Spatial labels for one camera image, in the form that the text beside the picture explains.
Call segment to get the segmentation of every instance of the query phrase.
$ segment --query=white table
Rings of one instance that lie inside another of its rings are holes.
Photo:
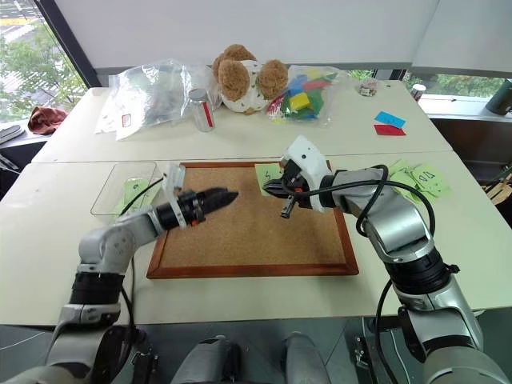
[[[93,134],[107,89],[89,90],[33,162],[101,162],[274,158],[297,137],[310,137],[324,155],[451,150],[399,81],[382,82],[372,98],[354,89],[339,93],[330,126],[277,124],[264,114],[245,116],[225,107],[214,112],[217,128],[204,134],[191,120],[163,123],[116,142],[115,134]],[[384,110],[407,121],[407,136],[378,136],[374,120]]]
[[[452,193],[433,206],[434,236],[474,309],[512,306],[512,231],[453,152],[329,157],[333,168],[359,169],[399,158],[440,169]],[[114,163],[31,164],[0,203],[0,323],[52,325],[70,296],[78,242],[103,225],[90,214]],[[388,279],[366,238],[346,217],[357,276],[148,280],[154,244],[136,261],[136,322],[208,322],[372,315]],[[125,285],[130,284],[128,273]],[[384,314],[395,314],[390,294]],[[126,312],[122,321],[126,322]]]

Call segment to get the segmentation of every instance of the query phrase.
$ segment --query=plastic wrap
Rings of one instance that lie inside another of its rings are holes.
[[[116,131],[117,140],[145,126],[191,116],[188,106],[192,89],[205,89],[214,109],[222,102],[211,68],[173,59],[110,76],[109,87],[112,90],[102,109],[97,132]]]
[[[266,108],[275,122],[309,122],[325,125],[336,93],[357,82],[332,66],[290,66],[288,87]]]

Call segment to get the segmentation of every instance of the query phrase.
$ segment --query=stuffed animal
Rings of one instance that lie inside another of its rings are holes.
[[[215,59],[214,75],[224,104],[244,114],[265,108],[288,83],[288,69],[282,62],[262,64],[240,44],[228,46]]]

